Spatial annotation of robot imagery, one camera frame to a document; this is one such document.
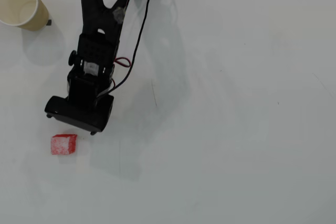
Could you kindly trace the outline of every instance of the red block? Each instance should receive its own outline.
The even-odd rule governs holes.
[[[69,155],[76,150],[77,135],[56,135],[51,138],[51,154]]]

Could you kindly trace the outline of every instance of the cup rim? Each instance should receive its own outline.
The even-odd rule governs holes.
[[[28,22],[30,22],[35,17],[35,15],[37,13],[37,10],[38,10],[38,6],[39,6],[39,0],[36,0],[36,7],[35,7],[34,13],[30,16],[30,18],[27,21],[25,21],[23,23],[19,23],[19,24],[14,24],[13,25],[13,24],[8,24],[8,23],[2,21],[1,19],[0,19],[0,22],[3,23],[3,24],[5,24],[5,25],[7,25],[7,26],[15,26],[15,27],[26,25]]]

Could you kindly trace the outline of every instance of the red wire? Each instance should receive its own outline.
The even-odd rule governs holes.
[[[128,65],[120,62],[120,60],[126,60],[128,62]],[[131,65],[132,65],[132,62],[128,58],[126,58],[126,57],[119,57],[119,58],[115,59],[114,62],[117,63],[117,64],[119,64],[119,65],[121,65],[121,66],[123,66],[124,68],[130,68]]]

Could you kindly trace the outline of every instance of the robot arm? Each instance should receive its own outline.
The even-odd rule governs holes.
[[[49,118],[90,131],[102,132],[109,120],[114,97],[97,97],[112,84],[114,62],[129,0],[117,0],[112,8],[103,0],[81,0],[83,31],[77,52],[69,58],[68,97],[52,97],[45,112]]]

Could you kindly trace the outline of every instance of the black cable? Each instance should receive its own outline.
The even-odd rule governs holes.
[[[136,52],[137,52],[138,47],[139,47],[139,44],[140,44],[140,40],[141,40],[141,35],[142,35],[143,27],[145,26],[145,22],[146,22],[146,19],[147,19],[149,2],[150,2],[150,0],[147,0],[145,17],[144,17],[143,22],[142,22],[142,27],[141,27],[141,30],[140,30],[140,33],[139,33],[137,46],[135,47],[135,50],[134,50],[134,55],[133,55],[133,59],[132,59],[132,64],[131,64],[130,70],[128,71],[126,77],[122,80],[122,82],[120,82],[118,85],[116,85],[114,88],[112,88],[112,89],[111,89],[110,91],[108,91],[107,93],[104,93],[104,94],[102,94],[101,96],[97,97],[96,101],[99,101],[100,99],[104,98],[105,96],[107,96],[108,94],[110,94],[112,91],[116,90],[118,87],[120,87],[121,85],[123,85],[123,84],[127,81],[128,77],[130,76],[130,74],[131,74],[131,72],[132,72],[132,69],[133,69],[133,66],[134,66],[135,57],[136,57],[136,55],[137,55]]]

